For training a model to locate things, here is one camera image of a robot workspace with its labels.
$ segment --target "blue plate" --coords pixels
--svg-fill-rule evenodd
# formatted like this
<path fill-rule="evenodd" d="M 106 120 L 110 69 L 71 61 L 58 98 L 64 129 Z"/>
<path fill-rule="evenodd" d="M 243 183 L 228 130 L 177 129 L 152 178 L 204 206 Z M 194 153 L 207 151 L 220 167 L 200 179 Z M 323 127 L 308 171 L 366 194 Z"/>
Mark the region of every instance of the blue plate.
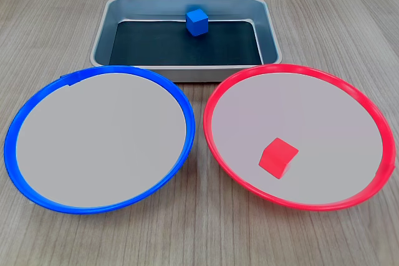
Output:
<path fill-rule="evenodd" d="M 65 206 L 56 203 L 54 201 L 50 201 L 45 197 L 41 196 L 35 190 L 33 190 L 33 188 L 31 188 L 30 185 L 28 185 L 28 183 L 22 177 L 22 174 L 20 172 L 17 162 L 16 146 L 21 126 L 24 123 L 24 120 L 30 114 L 30 112 L 34 109 L 34 107 L 40 101 L 45 99 L 46 96 L 50 95 L 52 92 L 66 85 L 71 86 L 81 80 L 109 73 L 131 74 L 146 78 L 162 86 L 176 99 L 181 109 L 183 110 L 186 122 L 186 139 L 180 157 L 178 158 L 177 162 L 175 163 L 171 171 L 159 183 L 157 183 L 156 185 L 154 185 L 152 188 L 148 189 L 144 193 L 134 198 L 131 198 L 127 201 L 123 201 L 117 204 L 112 204 L 109 206 L 91 207 L 91 208 Z M 44 87 L 42 90 L 37 92 L 30 100 L 26 102 L 26 104 L 19 110 L 18 114 L 15 116 L 8 129 L 8 133 L 4 143 L 4 161 L 6 164 L 6 169 L 9 174 L 9 177 L 13 181 L 14 185 L 18 188 L 18 190 L 21 193 L 23 193 L 23 195 L 25 195 L 25 197 L 30 199 L 32 202 L 35 202 L 36 204 L 42 207 L 57 212 L 63 212 L 69 214 L 95 214 L 95 213 L 113 211 L 134 204 L 148 197 L 149 195 L 153 194 L 158 189 L 160 189 L 182 167 L 183 163 L 185 162 L 191 151 L 194 142 L 194 137 L 195 137 L 195 118 L 194 118 L 193 109 L 190 105 L 190 102 L 186 98 L 185 94 L 173 82 L 152 71 L 139 69 L 135 67 L 120 66 L 120 65 L 94 67 L 61 76 L 60 79 L 48 84 L 48 86 Z"/>

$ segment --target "red plate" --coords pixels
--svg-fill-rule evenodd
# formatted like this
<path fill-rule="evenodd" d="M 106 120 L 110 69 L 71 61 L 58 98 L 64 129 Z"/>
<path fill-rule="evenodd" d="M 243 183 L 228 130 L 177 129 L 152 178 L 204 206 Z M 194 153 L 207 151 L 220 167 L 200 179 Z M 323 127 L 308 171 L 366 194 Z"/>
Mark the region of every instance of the red plate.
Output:
<path fill-rule="evenodd" d="M 203 126 L 213 156 L 234 180 L 287 207 L 360 204 L 395 169 L 393 134 L 376 105 L 347 82 L 300 65 L 230 76 L 209 98 Z M 273 141 L 282 148 L 272 150 Z"/>

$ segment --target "blue cube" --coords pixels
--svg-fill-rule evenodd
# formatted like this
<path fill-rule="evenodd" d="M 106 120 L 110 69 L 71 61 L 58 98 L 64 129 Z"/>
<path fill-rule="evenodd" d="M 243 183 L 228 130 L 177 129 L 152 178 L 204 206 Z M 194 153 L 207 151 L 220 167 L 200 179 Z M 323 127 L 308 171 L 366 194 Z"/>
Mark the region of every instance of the blue cube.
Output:
<path fill-rule="evenodd" d="M 208 32 L 208 16 L 202 9 L 186 14 L 186 28 L 193 36 L 199 36 Z"/>

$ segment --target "rectangular tray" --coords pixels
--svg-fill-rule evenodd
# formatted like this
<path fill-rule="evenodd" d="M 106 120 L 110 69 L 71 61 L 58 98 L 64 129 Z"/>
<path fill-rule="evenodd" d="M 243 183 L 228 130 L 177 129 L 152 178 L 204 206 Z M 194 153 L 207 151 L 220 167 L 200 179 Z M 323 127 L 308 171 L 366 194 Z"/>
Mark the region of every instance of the rectangular tray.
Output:
<path fill-rule="evenodd" d="M 192 37 L 185 14 L 201 8 L 207 34 Z M 94 66 L 134 65 L 174 82 L 220 82 L 281 53 L 263 0 L 109 0 L 90 56 Z"/>

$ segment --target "metal tray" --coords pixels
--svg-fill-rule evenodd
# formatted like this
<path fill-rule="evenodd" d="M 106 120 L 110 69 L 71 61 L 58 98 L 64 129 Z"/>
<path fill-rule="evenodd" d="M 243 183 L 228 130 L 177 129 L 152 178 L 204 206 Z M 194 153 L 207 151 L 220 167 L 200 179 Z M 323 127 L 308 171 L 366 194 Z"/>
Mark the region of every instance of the metal tray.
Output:
<path fill-rule="evenodd" d="M 278 64 L 281 61 L 281 52 L 269 11 L 263 0 L 109 0 L 95 38 L 90 56 L 91 63 L 94 66 L 110 64 L 120 23 L 127 21 L 184 22 L 186 12 L 197 8 L 207 13 L 210 22 L 249 22 L 254 29 L 253 34 L 261 63 Z M 240 65 L 140 64 L 134 66 L 152 70 L 174 82 L 220 82 L 239 70 L 255 65 L 243 63 Z"/>

